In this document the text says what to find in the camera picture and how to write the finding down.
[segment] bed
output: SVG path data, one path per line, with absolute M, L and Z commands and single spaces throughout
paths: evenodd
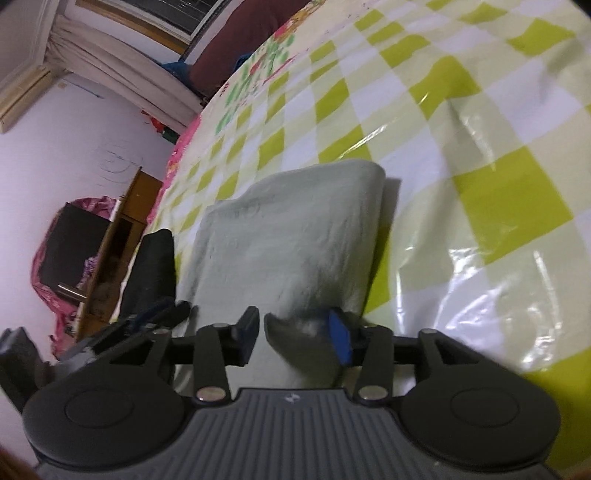
M 568 0 L 313 0 L 181 136 L 148 232 L 344 158 L 387 173 L 365 317 L 542 385 L 550 464 L 591 454 L 591 23 Z

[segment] checkered bedsheet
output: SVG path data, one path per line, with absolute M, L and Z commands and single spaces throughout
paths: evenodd
M 591 23 L 567 0 L 359 7 L 219 133 L 197 130 L 150 230 L 172 230 L 190 275 L 215 201 L 279 171 L 379 163 L 366 317 L 529 372 L 563 415 L 551 461 L 572 465 L 591 453 Z

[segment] white wall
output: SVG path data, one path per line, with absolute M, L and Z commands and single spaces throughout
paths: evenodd
M 134 164 L 162 179 L 173 149 L 134 105 L 92 82 L 68 79 L 102 98 L 61 82 L 63 87 L 53 86 L 0 135 L 0 332 L 26 327 L 45 359 L 54 316 L 35 294 L 29 274 L 52 217 L 80 197 L 117 198 Z M 1 391 L 0 443 L 35 462 L 20 416 Z
M 110 18 L 103 17 L 86 8 L 76 5 L 76 0 L 69 0 L 66 6 L 66 16 L 72 20 L 85 23 L 89 27 L 107 33 L 112 37 L 131 45 L 133 48 L 144 53 L 153 60 L 160 63 L 169 63 L 177 61 L 180 55 L 170 48 L 161 45 L 145 35 L 142 35 L 135 30 L 121 25 Z

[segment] window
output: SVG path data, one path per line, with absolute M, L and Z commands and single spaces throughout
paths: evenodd
M 216 6 L 216 0 L 125 0 L 192 36 Z

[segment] metal screw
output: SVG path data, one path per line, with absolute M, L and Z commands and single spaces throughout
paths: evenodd
M 383 400 L 388 396 L 388 390 L 379 385 L 367 385 L 359 389 L 359 396 L 364 400 Z
M 197 399 L 200 401 L 214 403 L 226 398 L 226 391 L 220 387 L 203 387 L 197 391 Z

